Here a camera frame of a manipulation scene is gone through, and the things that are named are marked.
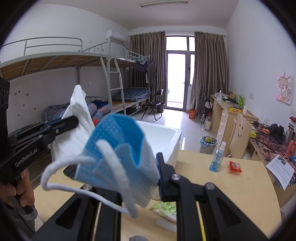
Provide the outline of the person's left hand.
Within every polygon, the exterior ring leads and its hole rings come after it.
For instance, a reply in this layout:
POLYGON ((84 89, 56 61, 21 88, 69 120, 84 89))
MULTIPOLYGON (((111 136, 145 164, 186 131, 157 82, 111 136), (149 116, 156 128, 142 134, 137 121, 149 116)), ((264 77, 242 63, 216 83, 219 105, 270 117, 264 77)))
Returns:
POLYGON ((30 181, 30 173, 28 169, 23 170, 21 173, 21 180, 18 182, 16 188, 10 184, 1 184, 1 201, 8 204, 12 208, 15 208, 10 196, 20 196, 20 204, 22 207, 32 206, 35 203, 34 191, 32 183, 30 181))

